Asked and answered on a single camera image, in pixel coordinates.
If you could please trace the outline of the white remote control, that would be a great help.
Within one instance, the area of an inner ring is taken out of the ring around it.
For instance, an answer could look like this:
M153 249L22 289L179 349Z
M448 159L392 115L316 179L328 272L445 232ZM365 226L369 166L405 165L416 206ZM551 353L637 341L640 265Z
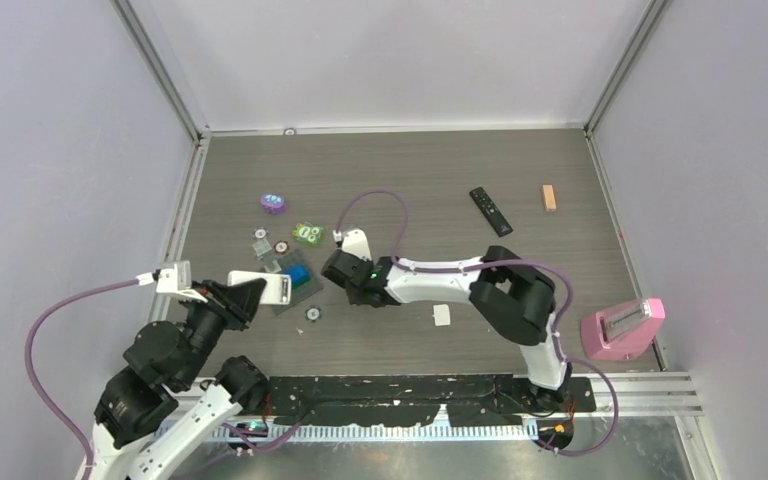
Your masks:
M227 285L236 286L255 280L266 282L260 303L264 305L289 305L292 296L292 279L287 274L232 270L227 276Z

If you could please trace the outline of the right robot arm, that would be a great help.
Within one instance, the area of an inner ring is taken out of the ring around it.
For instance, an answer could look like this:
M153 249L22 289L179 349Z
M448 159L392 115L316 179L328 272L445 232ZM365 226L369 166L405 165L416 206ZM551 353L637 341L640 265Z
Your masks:
M574 295L569 279L550 266L530 263L498 245L454 262L372 261L340 248L321 273L345 291L352 305L472 306L497 334L518 346L528 370L528 394L539 409L556 410L570 398L572 367L560 345L558 323Z

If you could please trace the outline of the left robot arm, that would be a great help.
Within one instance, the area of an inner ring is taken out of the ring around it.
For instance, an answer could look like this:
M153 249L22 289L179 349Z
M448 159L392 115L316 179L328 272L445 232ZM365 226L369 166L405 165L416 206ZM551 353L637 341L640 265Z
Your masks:
M124 352L126 366L106 384L94 411L92 453L83 479L168 479L224 421L265 410L267 377L245 356L227 359L195 405L162 436L161 424L179 406L227 330L242 331L256 315L267 281L186 288L182 324L155 321Z

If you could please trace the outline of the black remote control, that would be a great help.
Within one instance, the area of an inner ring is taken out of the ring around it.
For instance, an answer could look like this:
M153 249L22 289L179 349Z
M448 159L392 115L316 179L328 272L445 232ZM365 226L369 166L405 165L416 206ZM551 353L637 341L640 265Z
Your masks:
M469 196L498 237L504 237L513 232L512 226L483 187L470 190Z

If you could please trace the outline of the white battery cover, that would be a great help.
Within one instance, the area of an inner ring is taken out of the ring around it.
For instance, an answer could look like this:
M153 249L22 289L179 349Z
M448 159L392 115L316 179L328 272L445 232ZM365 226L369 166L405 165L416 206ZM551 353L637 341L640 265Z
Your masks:
M451 325L451 312L448 305L437 304L433 308L433 321L435 327L444 327Z

